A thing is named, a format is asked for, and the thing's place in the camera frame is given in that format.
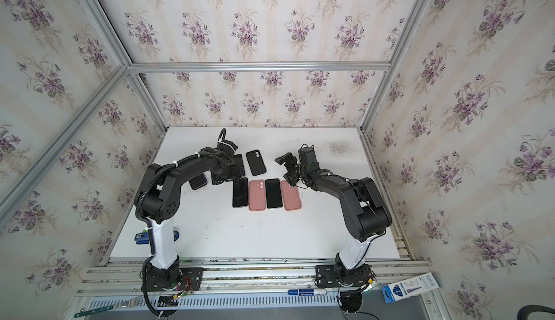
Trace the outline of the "pink phone case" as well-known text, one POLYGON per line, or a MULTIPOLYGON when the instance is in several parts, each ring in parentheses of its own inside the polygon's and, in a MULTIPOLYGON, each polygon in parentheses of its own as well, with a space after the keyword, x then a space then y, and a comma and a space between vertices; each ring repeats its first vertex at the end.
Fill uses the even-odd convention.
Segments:
POLYGON ((283 207, 286 211, 301 209, 302 203, 297 187, 292 187, 286 180, 283 180, 280 182, 280 191, 283 200, 283 207))
POLYGON ((266 209, 266 189, 264 180, 252 180, 249 182, 249 210, 252 212, 266 209))

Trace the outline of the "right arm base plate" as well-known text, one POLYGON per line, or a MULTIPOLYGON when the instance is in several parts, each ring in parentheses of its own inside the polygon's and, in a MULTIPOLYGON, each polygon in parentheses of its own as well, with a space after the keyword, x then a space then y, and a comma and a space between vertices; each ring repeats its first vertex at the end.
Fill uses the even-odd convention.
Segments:
POLYGON ((369 265, 343 269, 338 265, 317 265, 315 285, 318 288, 360 288, 372 284, 374 271, 369 265))

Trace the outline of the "black phone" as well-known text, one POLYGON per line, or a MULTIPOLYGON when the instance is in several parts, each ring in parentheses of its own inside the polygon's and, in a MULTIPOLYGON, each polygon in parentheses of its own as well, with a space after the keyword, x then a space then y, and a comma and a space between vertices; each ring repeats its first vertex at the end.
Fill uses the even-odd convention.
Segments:
POLYGON ((235 179, 233 182, 232 207, 249 206, 249 181, 248 178, 235 179))
POLYGON ((208 180, 205 174, 200 174, 192 179, 189 180, 189 185, 193 191, 201 189, 208 184, 208 180))
POLYGON ((245 168, 244 168, 243 155, 235 154, 233 156, 233 161, 234 161, 234 165, 233 165, 234 178, 243 178, 243 177, 245 177, 246 172, 245 172, 245 168))

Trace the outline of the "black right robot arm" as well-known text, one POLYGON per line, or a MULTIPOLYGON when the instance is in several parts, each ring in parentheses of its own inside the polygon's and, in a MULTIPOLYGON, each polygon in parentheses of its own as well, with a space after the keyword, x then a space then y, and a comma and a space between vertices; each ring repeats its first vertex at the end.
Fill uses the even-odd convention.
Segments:
POLYGON ((305 187, 339 200, 343 221, 352 239, 336 255, 335 269, 347 273, 362 267, 371 244, 384 236, 393 218, 372 178, 348 178, 321 168, 315 148, 303 145, 296 157, 288 152, 275 159, 286 168, 284 179, 292 187, 305 187))

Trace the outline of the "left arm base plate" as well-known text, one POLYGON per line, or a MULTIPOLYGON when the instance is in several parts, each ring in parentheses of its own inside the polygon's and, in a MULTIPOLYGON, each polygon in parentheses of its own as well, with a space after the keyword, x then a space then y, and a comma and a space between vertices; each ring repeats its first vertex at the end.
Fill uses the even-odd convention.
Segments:
POLYGON ((158 269, 148 265, 141 291, 198 291, 204 271, 201 267, 158 269))

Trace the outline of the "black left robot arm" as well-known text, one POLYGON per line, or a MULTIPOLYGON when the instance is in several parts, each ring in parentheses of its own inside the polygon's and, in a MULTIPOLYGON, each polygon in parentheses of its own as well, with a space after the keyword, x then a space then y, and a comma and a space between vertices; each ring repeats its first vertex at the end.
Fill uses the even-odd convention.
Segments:
POLYGON ((167 271, 179 266, 173 240, 173 216, 177 213, 182 186, 193 178, 211 172, 217 185, 238 178, 233 156, 238 146, 225 138, 225 129, 214 148, 206 147, 193 155, 166 165, 153 163, 140 183, 134 200, 135 217, 147 226, 150 261, 155 269, 167 271))

